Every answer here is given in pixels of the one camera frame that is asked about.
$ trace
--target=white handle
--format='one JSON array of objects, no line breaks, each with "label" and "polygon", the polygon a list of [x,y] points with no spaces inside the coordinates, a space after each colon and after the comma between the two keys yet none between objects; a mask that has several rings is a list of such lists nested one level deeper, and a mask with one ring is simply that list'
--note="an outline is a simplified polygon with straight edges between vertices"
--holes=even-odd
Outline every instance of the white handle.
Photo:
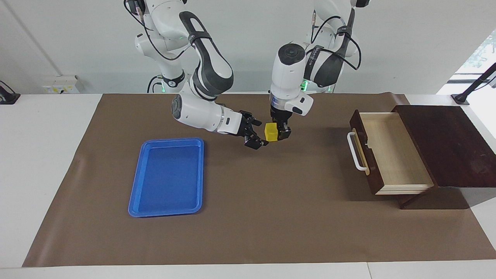
[{"label": "white handle", "polygon": [[352,142],[352,139],[351,137],[354,137],[356,135],[355,132],[349,132],[348,133],[348,144],[350,145],[350,151],[351,151],[351,155],[353,156],[353,161],[355,162],[355,167],[357,167],[358,170],[361,170],[361,171],[366,171],[367,168],[366,167],[362,167],[360,165],[360,163],[358,162],[358,158],[357,158],[357,154],[355,153],[355,148],[353,147],[353,142]]}]

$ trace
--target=white table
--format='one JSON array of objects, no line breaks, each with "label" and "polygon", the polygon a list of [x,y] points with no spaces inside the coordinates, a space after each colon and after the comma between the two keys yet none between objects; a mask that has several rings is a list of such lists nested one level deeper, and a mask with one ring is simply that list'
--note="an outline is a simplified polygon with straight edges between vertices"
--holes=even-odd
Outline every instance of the white table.
[{"label": "white table", "polygon": [[[20,268],[101,95],[23,95],[0,106],[0,278],[495,278],[496,260],[196,266]],[[449,96],[408,95],[411,104],[454,105]],[[493,150],[496,139],[464,111]],[[472,208],[496,246],[496,199]]]}]

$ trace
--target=brown table cover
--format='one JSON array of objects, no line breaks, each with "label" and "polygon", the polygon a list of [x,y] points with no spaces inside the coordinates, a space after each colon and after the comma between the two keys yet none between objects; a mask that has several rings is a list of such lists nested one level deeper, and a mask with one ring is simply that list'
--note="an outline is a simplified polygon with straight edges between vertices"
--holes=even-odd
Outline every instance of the brown table cover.
[{"label": "brown table cover", "polygon": [[[313,95],[310,113],[290,119],[291,137],[260,150],[177,122],[172,97],[103,95],[24,267],[496,258],[470,209],[400,210],[394,197],[371,195],[355,169],[346,140],[353,111],[391,111],[408,104],[403,95]],[[219,102],[270,121],[267,95]],[[203,207],[131,217],[141,145],[183,137],[205,141]]]}]

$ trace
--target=yellow block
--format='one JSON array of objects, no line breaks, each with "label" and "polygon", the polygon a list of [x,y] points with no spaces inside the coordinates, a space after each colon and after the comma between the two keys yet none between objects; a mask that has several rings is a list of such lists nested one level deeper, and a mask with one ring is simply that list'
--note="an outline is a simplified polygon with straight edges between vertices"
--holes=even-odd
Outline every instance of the yellow block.
[{"label": "yellow block", "polygon": [[265,124],[265,140],[277,141],[277,123],[270,122]]}]

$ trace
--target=blue tray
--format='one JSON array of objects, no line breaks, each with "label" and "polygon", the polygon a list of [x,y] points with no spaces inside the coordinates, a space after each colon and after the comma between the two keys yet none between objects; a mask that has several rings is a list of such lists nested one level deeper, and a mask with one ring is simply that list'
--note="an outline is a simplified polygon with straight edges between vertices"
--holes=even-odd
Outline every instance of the blue tray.
[{"label": "blue tray", "polygon": [[150,217],[200,210],[203,146],[199,138],[146,141],[139,154],[129,214]]}]

